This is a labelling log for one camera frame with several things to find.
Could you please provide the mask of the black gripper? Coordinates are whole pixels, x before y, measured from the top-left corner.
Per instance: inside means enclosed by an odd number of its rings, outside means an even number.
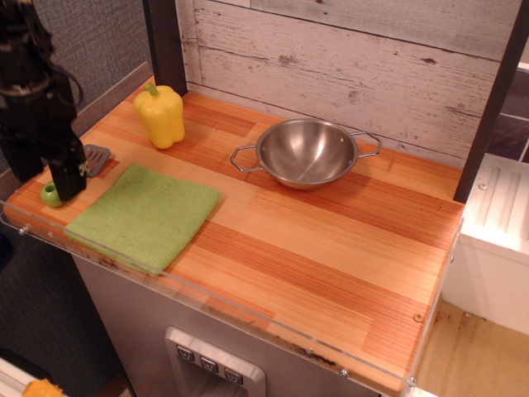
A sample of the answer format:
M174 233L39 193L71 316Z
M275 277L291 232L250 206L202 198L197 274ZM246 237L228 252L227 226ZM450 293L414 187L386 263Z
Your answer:
M68 80L1 82L1 149L12 173L27 182L49 162L59 198L66 202L86 189L83 145L72 130L77 117Z

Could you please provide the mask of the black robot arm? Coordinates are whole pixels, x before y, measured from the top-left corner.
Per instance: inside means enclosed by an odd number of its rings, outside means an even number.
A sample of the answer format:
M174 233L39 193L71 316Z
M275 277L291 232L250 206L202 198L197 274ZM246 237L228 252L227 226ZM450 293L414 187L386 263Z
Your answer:
M50 169L61 201L86 188L87 161L74 133L75 77L52 60L50 33L31 1L1 3L1 150L22 182Z

